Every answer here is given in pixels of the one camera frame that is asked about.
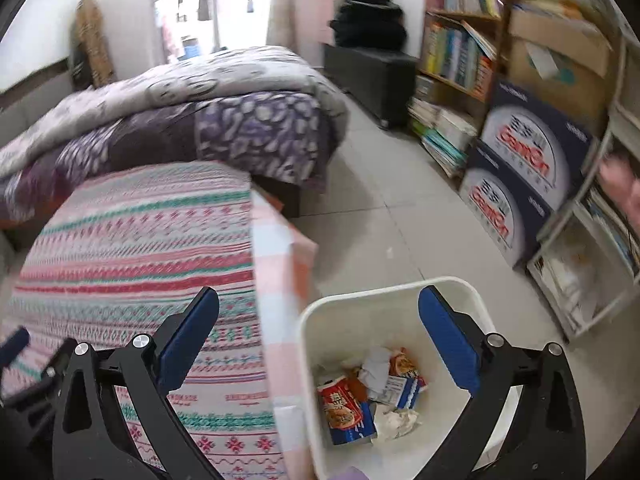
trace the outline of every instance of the cardboard box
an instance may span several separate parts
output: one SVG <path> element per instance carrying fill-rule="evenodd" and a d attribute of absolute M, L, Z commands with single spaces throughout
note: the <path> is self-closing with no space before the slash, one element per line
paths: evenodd
<path fill-rule="evenodd" d="M 536 235 L 551 215 L 545 202 L 523 179 L 478 142 L 472 150 L 460 198 L 494 240 L 510 266 L 535 252 Z"/>
<path fill-rule="evenodd" d="M 509 33 L 509 80 L 597 133 L 608 105 L 605 79 L 612 57 L 604 35 L 584 22 L 517 7 L 511 13 Z M 558 67 L 553 76 L 540 75 L 527 42 L 551 51 Z"/>
<path fill-rule="evenodd" d="M 530 92 L 498 79 L 482 141 L 553 210 L 582 183 L 594 140 L 583 127 Z"/>

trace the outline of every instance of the bookshelf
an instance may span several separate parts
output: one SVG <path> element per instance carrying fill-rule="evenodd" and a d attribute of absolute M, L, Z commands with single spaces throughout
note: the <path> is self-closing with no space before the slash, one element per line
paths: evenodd
<path fill-rule="evenodd" d="M 460 86 L 459 84 L 449 80 L 449 79 L 445 79 L 442 76 L 439 76 L 437 74 L 432 74 L 431 72 L 427 72 L 426 70 L 422 70 L 420 69 L 420 73 L 422 75 L 425 75 L 427 77 L 430 77 L 431 79 L 435 79 L 436 81 L 439 81 L 447 86 L 450 86 L 451 88 L 455 88 L 456 90 L 461 91 L 463 94 L 466 94 L 468 96 L 471 96 L 475 99 L 478 99 L 479 101 L 484 102 L 484 96 L 479 96 L 477 94 L 475 94 L 473 91 L 468 90 L 467 88 Z"/>
<path fill-rule="evenodd" d="M 425 0 L 426 11 L 424 15 L 424 24 L 422 30 L 422 53 L 420 56 L 419 71 L 421 74 L 430 77 L 441 84 L 448 85 L 449 87 L 454 88 L 461 94 L 463 94 L 463 96 L 461 96 L 460 105 L 465 112 L 468 112 L 469 106 L 466 105 L 464 100 L 466 98 L 471 98 L 484 104 L 489 90 L 493 84 L 494 75 L 500 70 L 500 60 L 502 53 L 501 47 L 506 23 L 508 20 L 508 6 L 505 4 L 506 0 L 482 0 L 482 5 L 478 7 L 478 5 L 480 5 L 480 0 L 475 0 L 474 6 L 468 5 L 465 7 L 465 5 L 468 4 L 469 0 L 455 0 L 458 8 L 451 9 L 445 8 L 445 1 L 446 0 Z M 461 80 L 460 74 L 457 74 L 457 76 L 454 76 L 453 78 L 451 78 L 450 76 L 446 76 L 447 61 L 445 60 L 444 62 L 442 62 L 441 57 L 437 58 L 439 62 L 437 68 L 439 70 L 429 70 L 428 67 L 430 56 L 434 56 L 434 53 L 438 53 L 438 56 L 440 56 L 439 52 L 442 50 L 442 47 L 439 44 L 433 44 L 434 39 L 439 38 L 438 35 L 434 36 L 433 24 L 437 23 L 440 27 L 440 30 L 446 30 L 447 34 L 450 34 L 450 30 L 462 31 L 462 50 L 464 50 L 466 49 L 466 42 L 468 41 L 468 38 L 470 36 L 468 31 L 465 30 L 465 27 L 463 27 L 463 21 L 467 22 L 469 26 L 471 26 L 479 34 L 487 38 L 489 42 L 495 47 L 494 59 L 490 59 L 481 48 L 476 48 L 478 53 L 474 54 L 478 57 L 474 58 L 475 63 L 471 66 L 471 69 L 477 72 L 474 74 L 473 78 L 470 79 L 467 77 L 465 84 L 461 84 L 463 81 Z M 449 47 L 447 44 L 447 46 L 444 48 L 446 51 L 444 54 L 445 58 L 450 52 L 448 48 Z M 488 66 L 488 75 L 485 75 L 485 77 L 487 77 L 488 79 L 478 81 L 478 67 L 481 57 L 484 57 L 482 65 L 483 73 L 487 72 L 486 67 Z M 459 57 L 454 56 L 453 59 L 457 64 L 460 63 Z M 474 118 L 478 122 L 478 126 L 482 122 L 482 117 L 485 111 L 485 107 L 476 107 Z"/>
<path fill-rule="evenodd" d="M 640 265 L 635 258 L 622 250 L 612 230 L 602 222 L 602 217 L 589 211 L 593 188 L 597 189 L 597 174 L 601 161 L 613 148 L 623 148 L 631 161 L 636 178 L 640 175 L 640 106 L 638 99 L 638 71 L 640 67 L 640 42 L 635 37 L 625 37 L 620 48 L 620 66 L 616 95 L 609 109 L 609 123 L 594 154 L 583 184 L 576 195 L 559 211 L 552 228 L 538 236 L 542 244 L 527 264 L 527 271 L 544 294 L 551 310 L 566 338 L 571 341 L 592 330 L 595 326 L 613 317 L 640 296 Z M 640 244 L 640 234 L 634 232 L 625 214 L 618 206 L 612 206 L 618 224 L 627 227 L 629 233 Z M 584 243 L 596 254 L 596 279 L 598 281 L 598 304 L 593 317 L 581 324 L 572 322 L 567 315 L 568 300 L 558 296 L 543 278 L 543 268 L 548 257 L 562 243 L 567 232 L 578 231 Z"/>

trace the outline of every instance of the bed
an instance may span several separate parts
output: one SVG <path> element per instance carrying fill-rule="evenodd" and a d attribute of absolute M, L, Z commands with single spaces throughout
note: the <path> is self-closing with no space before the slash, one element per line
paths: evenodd
<path fill-rule="evenodd" d="M 189 160 L 248 171 L 296 216 L 347 121 L 340 92 L 282 47 L 158 66 L 66 96 L 0 150 L 0 228 L 48 218 L 88 178 Z"/>
<path fill-rule="evenodd" d="M 315 251 L 248 174 L 221 163 L 90 180 L 43 229 L 15 283 L 0 340 L 23 325 L 31 344 L 3 393 L 33 383 L 65 336 L 126 344 L 209 285 L 220 317 L 168 399 L 225 478 L 308 480 L 294 337 Z M 118 397 L 141 456 L 159 465 L 126 391 Z"/>

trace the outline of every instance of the white trash bin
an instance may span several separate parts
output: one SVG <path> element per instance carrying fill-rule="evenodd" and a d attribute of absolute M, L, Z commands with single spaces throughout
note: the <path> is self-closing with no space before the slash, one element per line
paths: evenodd
<path fill-rule="evenodd" d="M 369 480 L 413 480 L 465 407 L 468 392 L 454 383 L 418 316 L 418 295 L 427 285 L 435 285 L 453 310 L 469 314 L 485 333 L 495 332 L 478 292 L 453 277 L 322 298 L 302 315 L 298 338 L 306 428 L 319 480 L 329 480 L 350 466 L 360 469 Z M 372 346 L 407 348 L 429 383 L 415 405 L 421 425 L 408 435 L 376 446 L 358 441 L 334 446 L 312 369 L 364 359 Z M 518 392 L 512 388 L 487 449 L 502 444 L 517 404 Z"/>

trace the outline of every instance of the black cabinet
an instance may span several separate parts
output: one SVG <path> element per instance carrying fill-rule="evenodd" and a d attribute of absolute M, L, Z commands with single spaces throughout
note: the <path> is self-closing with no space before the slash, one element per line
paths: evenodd
<path fill-rule="evenodd" d="M 417 59 L 401 52 L 324 45 L 324 73 L 350 93 L 380 126 L 404 126 L 414 95 Z"/>

